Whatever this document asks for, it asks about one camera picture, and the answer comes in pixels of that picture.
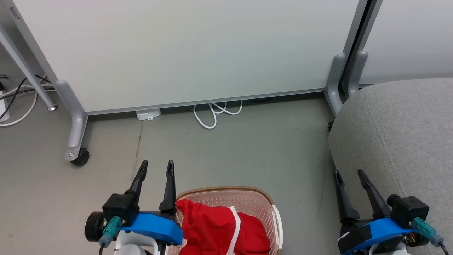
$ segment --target gray metal leg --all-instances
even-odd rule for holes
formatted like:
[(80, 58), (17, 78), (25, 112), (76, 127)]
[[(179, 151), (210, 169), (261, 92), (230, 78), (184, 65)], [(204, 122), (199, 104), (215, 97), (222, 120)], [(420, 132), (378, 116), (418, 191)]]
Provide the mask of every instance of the gray metal leg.
[(362, 75), (363, 68), (365, 67), (366, 59), (368, 58), (368, 52), (365, 50), (357, 53), (354, 63), (352, 64), (351, 76), (347, 82), (347, 94), (348, 98), (352, 97), (357, 91), (359, 91), (359, 81)]
[(339, 53), (333, 57), (329, 77), (326, 82), (326, 89), (324, 90), (324, 94), (326, 95), (327, 101), (329, 102), (330, 108), (332, 108), (335, 116), (343, 105), (340, 95), (338, 94), (338, 85), (340, 83), (345, 63), (346, 55), (344, 53)]
[(67, 81), (58, 80), (55, 86), (58, 87), (59, 95), (65, 102), (72, 117), (71, 133), (69, 134), (69, 142), (64, 158), (68, 161), (73, 161), (79, 154), (83, 133), (87, 126), (88, 115), (83, 110), (82, 105), (77, 100), (76, 95)]
[(44, 100), (44, 102), (48, 106), (48, 110), (53, 111), (57, 109), (58, 105), (54, 104), (53, 101), (50, 99), (49, 95), (44, 90), (43, 86), (39, 83), (38, 78), (35, 77), (31, 68), (25, 61), (22, 54), (20, 54), (19, 50), (16, 48), (13, 41), (8, 36), (2, 25), (0, 25), (0, 42), (3, 44), (6, 51), (8, 51), (13, 60), (16, 62), (16, 64), (19, 66), (19, 68), (22, 70), (25, 76), (28, 78), (30, 83), (33, 85), (34, 89), (36, 89), (36, 92), (38, 92), (40, 97)]

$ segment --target pink basket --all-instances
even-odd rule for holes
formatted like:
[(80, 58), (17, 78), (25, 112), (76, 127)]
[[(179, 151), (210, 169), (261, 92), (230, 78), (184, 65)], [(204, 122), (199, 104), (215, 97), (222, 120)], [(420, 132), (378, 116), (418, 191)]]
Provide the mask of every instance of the pink basket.
[[(207, 206), (234, 206), (238, 212), (258, 218), (270, 241), (269, 255), (281, 255), (283, 229), (279, 210), (272, 198), (264, 191), (253, 187), (223, 186), (186, 191), (177, 200), (187, 199)], [(183, 214), (178, 211), (176, 221), (182, 224)], [(180, 246), (171, 246), (168, 255), (178, 255)]]

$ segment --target coiled white cable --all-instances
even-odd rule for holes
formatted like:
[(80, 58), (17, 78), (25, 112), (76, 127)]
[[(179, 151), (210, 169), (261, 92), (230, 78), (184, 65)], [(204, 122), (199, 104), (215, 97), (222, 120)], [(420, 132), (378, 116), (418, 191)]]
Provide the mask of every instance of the coiled white cable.
[[(47, 87), (47, 86), (52, 86), (52, 84), (49, 84), (49, 83), (48, 83), (48, 84), (43, 84), (43, 87)], [(34, 88), (34, 87), (31, 86), (31, 85), (25, 85), (25, 84), (22, 85), (22, 88), (24, 88), (24, 87), (26, 87), (26, 88)], [(2, 96), (7, 96), (7, 95), (10, 95), (10, 94), (15, 93), (16, 90), (17, 90), (17, 88), (12, 89), (11, 91), (9, 91), (9, 92), (3, 94)], [(54, 89), (49, 89), (49, 90), (46, 90), (46, 91), (47, 91), (47, 92), (50, 92), (50, 91), (55, 91), (55, 90), (54, 90)], [(33, 110), (34, 106), (36, 105), (36, 100), (37, 100), (37, 99), (38, 99), (38, 93), (35, 92), (35, 93), (34, 93), (33, 103), (31, 104), (30, 109), (29, 109), (29, 110), (28, 110), (21, 118), (19, 118), (18, 120), (15, 120), (15, 121), (10, 122), (10, 123), (7, 123), (7, 124), (0, 124), (0, 128), (12, 126), (12, 125), (14, 125), (14, 124), (17, 124), (17, 123), (21, 122), (23, 119), (25, 119), (25, 117), (27, 117), (27, 116), (30, 114), (30, 112)]]
[[(218, 104), (216, 104), (216, 103), (208, 103), (208, 105), (209, 105), (209, 108), (211, 109), (212, 115), (213, 115), (213, 117), (214, 117), (214, 125), (212, 125), (212, 126), (207, 126), (207, 125), (205, 125), (205, 124), (200, 120), (200, 118), (199, 118), (198, 115), (197, 115), (197, 112), (195, 111), (195, 108), (197, 107), (197, 104), (195, 104), (195, 105), (193, 106), (193, 114), (195, 115), (195, 118), (197, 118), (198, 122), (199, 122), (203, 127), (207, 128), (207, 129), (213, 129), (213, 128), (216, 127), (216, 125), (217, 125), (217, 117), (216, 117), (216, 114), (221, 114), (221, 113), (224, 113), (224, 112), (225, 112), (225, 113), (230, 114), (230, 115), (238, 115), (238, 114), (241, 112), (241, 110), (242, 110), (242, 100), (241, 100), (241, 106), (239, 107), (239, 110), (238, 110), (236, 113), (232, 113), (232, 112), (230, 112), (230, 111), (227, 111), (227, 103), (226, 103), (226, 102), (225, 102), (225, 107), (224, 107), (224, 108), (220, 107), (220, 106), (219, 106)], [(219, 111), (219, 112), (214, 111), (214, 109), (212, 108), (212, 105), (214, 105), (214, 106), (216, 106), (217, 108), (219, 108), (220, 111)]]

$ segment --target metal pole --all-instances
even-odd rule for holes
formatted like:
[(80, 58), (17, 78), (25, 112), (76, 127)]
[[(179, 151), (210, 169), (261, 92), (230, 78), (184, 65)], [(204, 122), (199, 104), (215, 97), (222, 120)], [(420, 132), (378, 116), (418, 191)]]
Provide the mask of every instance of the metal pole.
[(35, 77), (31, 68), (25, 61), (24, 57), (20, 54), (19, 50), (16, 48), (13, 41), (8, 36), (6, 30), (3, 28), (2, 25), (0, 25), (0, 42), (3, 44), (6, 51), (8, 51), (13, 60), (16, 62), (16, 64), (19, 66), (19, 68), (22, 70), (25, 76), (28, 78), (30, 83), (33, 85), (34, 89), (36, 89), (36, 92), (38, 92), (40, 97), (49, 107), (48, 110), (53, 111), (57, 109), (58, 105), (54, 104), (53, 101), (50, 99), (49, 95), (44, 90), (43, 86), (39, 83), (38, 78)]

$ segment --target gray cushion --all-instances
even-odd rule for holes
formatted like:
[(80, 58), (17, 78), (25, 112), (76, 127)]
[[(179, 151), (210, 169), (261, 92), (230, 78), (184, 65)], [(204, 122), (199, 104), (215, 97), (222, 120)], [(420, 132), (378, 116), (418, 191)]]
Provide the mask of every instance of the gray cushion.
[[(362, 218), (372, 209), (357, 169), (387, 197), (416, 196), (453, 252), (453, 78), (381, 83), (348, 99), (329, 135), (346, 191)], [(412, 255), (443, 254), (431, 244)]]

